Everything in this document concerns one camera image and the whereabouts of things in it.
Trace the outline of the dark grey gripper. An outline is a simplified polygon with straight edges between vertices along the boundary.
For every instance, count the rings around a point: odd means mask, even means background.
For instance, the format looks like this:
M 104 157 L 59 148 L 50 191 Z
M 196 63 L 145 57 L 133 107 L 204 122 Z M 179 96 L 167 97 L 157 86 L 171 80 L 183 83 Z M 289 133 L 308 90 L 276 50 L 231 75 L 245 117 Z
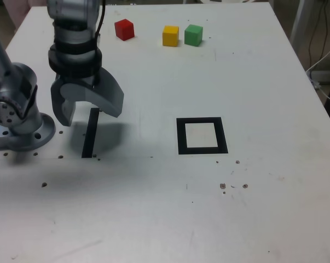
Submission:
M 65 127 L 70 127 L 72 124 L 76 109 L 75 102 L 90 102 L 115 118 L 122 113 L 124 93 L 116 79 L 104 68 L 100 68 L 98 74 L 87 78 L 56 74 L 50 91 L 55 117 Z

